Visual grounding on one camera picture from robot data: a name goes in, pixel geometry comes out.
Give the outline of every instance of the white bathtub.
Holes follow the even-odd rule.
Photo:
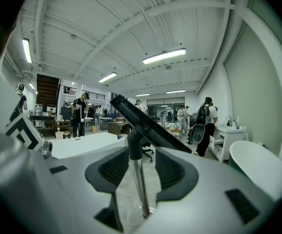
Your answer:
[[[282,198],[282,161],[266,148],[249,141],[235,142],[230,147],[229,163],[274,201]]]

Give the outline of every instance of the white cabinet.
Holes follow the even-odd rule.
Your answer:
[[[225,125],[215,127],[214,136],[210,136],[209,148],[220,162],[229,159],[230,146],[239,140],[244,140],[246,130],[234,129]]]

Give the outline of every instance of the fluorescent light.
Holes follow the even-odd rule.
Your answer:
[[[22,43],[23,43],[23,48],[24,48],[26,60],[27,60],[28,63],[32,63],[32,57],[30,55],[30,49],[29,49],[29,40],[24,38],[22,40]]]
[[[150,94],[136,95],[136,97],[149,96]]]
[[[105,82],[106,80],[109,80],[110,78],[113,78],[114,76],[116,76],[117,74],[115,72],[109,74],[107,77],[104,77],[103,79],[99,80],[99,82]]]
[[[163,60],[163,59],[167,59],[167,58],[171,58],[171,57],[176,57],[176,56],[182,56],[186,54],[186,49],[182,48],[182,49],[176,49],[176,50],[172,50],[172,51],[168,51],[165,53],[161,53],[158,55],[154,55],[148,58],[143,59],[143,63],[144,64],[149,64],[158,60]]]
[[[174,93],[181,93],[181,92],[185,92],[185,90],[169,91],[169,92],[166,92],[166,94],[174,94]]]
[[[28,84],[32,89],[35,89],[35,87],[33,86],[33,84],[29,83]]]

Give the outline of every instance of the wooden stairs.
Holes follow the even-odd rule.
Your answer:
[[[37,104],[56,107],[60,92],[60,79],[37,75]]]

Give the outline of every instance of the black backpack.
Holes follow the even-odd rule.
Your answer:
[[[206,126],[210,122],[210,111],[208,106],[204,104],[200,106],[195,115],[195,124]]]

